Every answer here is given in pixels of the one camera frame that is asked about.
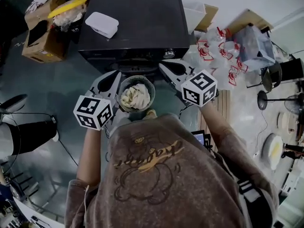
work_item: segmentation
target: floor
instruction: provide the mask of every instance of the floor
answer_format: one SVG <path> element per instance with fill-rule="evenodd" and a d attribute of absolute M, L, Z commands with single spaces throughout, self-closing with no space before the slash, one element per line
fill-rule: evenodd
<path fill-rule="evenodd" d="M 288 111 L 284 102 L 270 102 L 267 108 L 261 111 L 257 106 L 257 93 L 264 90 L 263 86 L 246 89 L 246 86 L 260 83 L 258 72 L 239 76 L 236 88 L 231 91 L 231 126 L 246 141 L 248 153 L 253 157 L 258 167 L 280 189 L 293 160 L 290 158 L 281 159 L 276 171 L 272 171 L 263 163 L 261 154 L 263 143 L 271 133 L 280 135 L 284 143 L 296 144 L 295 132 L 288 134 L 277 128 L 279 112 Z M 267 97 L 268 99 L 287 98 L 295 93 L 295 83 L 283 83 L 268 93 Z"/>
<path fill-rule="evenodd" d="M 78 97 L 86 92 L 93 80 L 100 73 L 86 62 L 77 52 L 77 45 L 71 43 L 67 59 L 63 62 L 39 64 L 21 55 L 25 35 L 14 39 L 3 76 L 0 78 L 0 102 L 18 94 L 28 94 L 28 100 L 21 112 L 54 114 L 58 121 L 58 131 L 62 143 L 66 146 L 76 162 L 82 151 L 86 129 L 77 123 L 73 109 Z M 247 79 L 254 83 L 255 74 L 248 74 Z M 174 95 L 175 92 L 164 81 L 155 82 L 156 97 L 153 108 L 158 115 L 164 113 L 179 114 L 183 103 Z M 263 112 L 257 107 L 257 93 L 262 87 L 246 89 L 245 80 L 240 78 L 238 86 L 231 94 L 231 124 L 241 138 L 246 140 L 251 156 L 261 151 L 265 138 L 272 132 L 278 133 L 276 119 L 280 111 L 285 111 L 283 103 L 269 103 Z M 285 97 L 295 93 L 294 84 L 282 84 L 268 97 Z M 48 116 L 37 114 L 16 114 L 13 116 L 18 124 L 43 121 Z M 182 112 L 182 122 L 190 131 L 197 128 L 197 108 L 189 107 Z M 293 143 L 294 136 L 282 136 L 285 143 Z M 102 137 L 102 172 L 105 171 L 107 138 Z M 261 170 L 280 188 L 292 160 L 283 159 L 277 171 L 270 171 L 260 160 L 260 154 L 254 158 Z M 49 197 L 54 196 L 45 206 L 46 209 L 64 216 L 68 182 L 76 176 L 77 166 L 59 142 L 49 141 L 34 152 L 18 156 L 12 167 L 13 175 L 24 172 L 19 179 L 33 176 L 31 182 L 39 182 L 39 191 L 32 196 L 38 205 L 44 205 Z"/>
<path fill-rule="evenodd" d="M 19 94 L 28 94 L 26 105 L 20 112 L 54 114 L 58 121 L 60 140 L 78 163 L 86 129 L 77 123 L 73 109 L 78 97 L 89 89 L 100 73 L 80 56 L 77 45 L 72 42 L 65 61 L 40 64 L 21 55 L 24 40 L 25 34 L 12 41 L 6 64 L 2 67 L 0 102 L 3 103 Z M 152 107 L 157 114 L 178 115 L 184 104 L 174 95 L 174 90 L 164 81 L 156 81 L 154 85 L 156 96 Z M 190 131 L 197 128 L 197 111 L 193 109 L 195 107 L 191 106 L 183 111 L 180 118 Z M 48 116 L 38 114 L 13 115 L 13 120 L 18 124 L 48 119 Z M 7 117 L 4 121 L 13 124 Z M 102 142 L 103 173 L 107 164 L 107 138 L 104 133 Z M 9 163 L 12 163 L 14 158 L 15 156 L 9 157 Z M 18 181 L 33 176 L 31 182 L 39 182 L 39 191 L 31 197 L 34 203 L 42 206 L 53 195 L 45 208 L 64 216 L 68 183 L 76 177 L 76 170 L 77 166 L 63 146 L 51 140 L 34 152 L 19 155 L 12 167 L 12 175 L 24 172 Z"/>

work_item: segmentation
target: shoe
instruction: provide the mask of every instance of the shoe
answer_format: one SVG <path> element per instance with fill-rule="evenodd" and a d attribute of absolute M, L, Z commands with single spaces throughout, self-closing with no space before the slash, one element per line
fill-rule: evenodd
<path fill-rule="evenodd" d="M 53 140 L 54 142 L 58 142 L 58 140 L 59 140 L 59 133 L 58 133 L 57 130 L 56 130 L 56 135 L 52 138 L 52 140 Z"/>
<path fill-rule="evenodd" d="M 155 115 L 157 117 L 156 111 L 154 109 L 149 109 L 146 113 L 146 116 Z"/>

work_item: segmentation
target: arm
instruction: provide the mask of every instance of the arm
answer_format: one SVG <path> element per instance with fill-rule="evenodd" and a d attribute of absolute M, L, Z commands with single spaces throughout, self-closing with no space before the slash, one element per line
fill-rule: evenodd
<path fill-rule="evenodd" d="M 218 113 L 211 102 L 200 108 L 206 124 L 210 130 L 219 154 L 229 161 L 230 170 L 237 176 L 245 173 L 246 177 L 254 184 L 266 190 L 272 197 L 274 204 L 278 207 L 278 195 L 275 186 L 264 176 L 261 170 L 254 164 L 246 151 L 244 143 L 240 140 L 231 126 Z"/>
<path fill-rule="evenodd" d="M 4 186 L 6 186 L 6 181 L 4 179 L 4 174 L 3 174 L 3 170 L 2 168 L 0 167 L 0 183 Z"/>
<path fill-rule="evenodd" d="M 219 114 L 211 102 L 199 108 L 206 124 L 210 130 L 212 138 L 216 146 L 221 146 L 221 141 L 226 133 L 234 132 L 226 120 Z"/>
<path fill-rule="evenodd" d="M 100 182 L 101 131 L 88 129 L 77 170 L 77 179 L 95 186 Z"/>

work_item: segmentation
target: plastic bag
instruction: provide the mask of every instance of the plastic bag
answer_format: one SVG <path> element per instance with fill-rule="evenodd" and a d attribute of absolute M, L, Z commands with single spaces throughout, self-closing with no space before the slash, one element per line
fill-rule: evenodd
<path fill-rule="evenodd" d="M 212 28 L 206 33 L 206 40 L 208 41 L 208 46 L 219 45 L 226 41 L 226 36 L 231 36 L 229 29 L 220 30 L 219 27 Z"/>
<path fill-rule="evenodd" d="M 198 1 L 183 1 L 189 35 L 206 15 L 205 4 Z"/>
<path fill-rule="evenodd" d="M 83 14 L 86 12 L 86 5 L 81 4 L 73 9 L 62 12 L 56 15 L 54 19 L 54 24 L 61 27 L 61 31 L 66 32 L 71 23 L 80 20 Z"/>
<path fill-rule="evenodd" d="M 224 43 L 224 50 L 233 55 L 236 58 L 241 50 L 241 45 L 234 41 L 226 41 Z"/>
<path fill-rule="evenodd" d="M 218 90 L 233 90 L 237 86 L 238 75 L 247 71 L 248 66 L 238 57 L 230 60 L 228 66 L 214 69 L 211 75 L 218 81 Z"/>
<path fill-rule="evenodd" d="M 245 49 L 240 52 L 240 57 L 249 66 L 249 71 L 258 70 L 275 63 L 270 38 L 262 34 L 256 26 L 246 26 L 234 34 L 233 39 Z"/>
<path fill-rule="evenodd" d="M 191 45 L 183 60 L 188 62 L 195 68 L 195 71 L 207 69 L 214 57 L 209 53 L 209 50 L 201 44 L 200 41 L 196 45 Z"/>

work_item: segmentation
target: cable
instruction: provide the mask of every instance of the cable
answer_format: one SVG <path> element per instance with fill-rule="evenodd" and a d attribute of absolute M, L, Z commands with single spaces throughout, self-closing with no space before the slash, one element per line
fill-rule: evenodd
<path fill-rule="evenodd" d="M 68 155 L 72 158 L 72 160 L 74 161 L 74 163 L 76 164 L 76 166 L 78 166 L 77 162 L 74 160 L 73 156 L 71 155 L 71 153 L 69 152 L 69 150 L 67 150 L 67 148 L 66 148 L 65 145 L 61 142 L 60 139 L 59 139 L 59 142 L 60 142 L 61 145 L 65 148 L 66 152 L 67 152 Z"/>
<path fill-rule="evenodd" d="M 179 119 L 180 119 L 180 117 L 181 117 L 181 112 L 184 111 L 184 110 L 186 110 L 189 106 L 192 106 L 192 105 L 193 105 L 193 104 L 190 104 L 190 105 L 188 105 L 188 106 L 186 106 L 185 108 L 183 108 L 183 109 L 180 110 Z"/>
<path fill-rule="evenodd" d="M 52 118 L 52 115 L 47 113 L 29 113 L 29 112 L 17 112 L 17 113 L 10 113 L 10 114 L 38 114 L 38 115 L 48 115 L 50 118 Z"/>
<path fill-rule="evenodd" d="M 256 138 L 256 147 L 255 147 L 255 150 L 256 150 L 256 153 L 257 153 L 257 145 L 258 145 L 258 137 L 259 137 L 259 135 L 262 133 L 262 132 L 264 132 L 266 129 L 267 129 L 267 127 L 268 127 L 268 122 L 266 121 L 266 119 L 265 119 L 265 117 L 264 117 L 264 115 L 263 115 L 263 111 L 261 111 L 261 114 L 262 114 L 262 117 L 264 118 L 264 120 L 265 120 L 265 122 L 266 122 L 266 128 L 265 129 L 263 129 L 262 131 L 260 131 L 258 134 L 257 134 L 257 138 Z"/>
<path fill-rule="evenodd" d="M 107 134 L 108 128 L 106 127 L 106 125 L 104 125 L 104 132 L 105 132 L 105 136 L 109 139 L 110 135 Z"/>
<path fill-rule="evenodd" d="M 296 52 L 293 52 L 293 53 L 291 53 L 291 54 L 296 54 L 296 53 L 299 53 L 299 52 L 302 52 L 302 51 L 304 51 L 304 50 L 296 51 Z"/>
<path fill-rule="evenodd" d="M 16 155 L 16 157 L 15 157 L 15 159 L 14 159 L 14 161 L 13 161 L 13 163 L 10 165 L 10 167 L 9 167 L 9 169 L 8 170 L 6 170 L 3 174 L 5 174 L 5 173 L 7 173 L 12 167 L 13 167 L 13 165 L 15 164 L 15 162 L 16 162 L 16 160 L 17 160 L 17 157 L 18 157 L 18 155 L 20 154 L 20 151 L 21 151 L 21 133 L 20 133 L 20 129 L 19 129 L 19 126 L 18 126 L 18 124 L 16 123 L 16 121 L 14 120 L 14 117 L 13 117 L 13 119 L 11 119 L 11 120 L 13 120 L 14 121 L 14 123 L 16 124 L 16 126 L 18 127 L 18 131 L 19 131 L 19 138 L 20 138 L 20 146 L 19 146 L 19 152 L 18 152 L 18 154 Z"/>

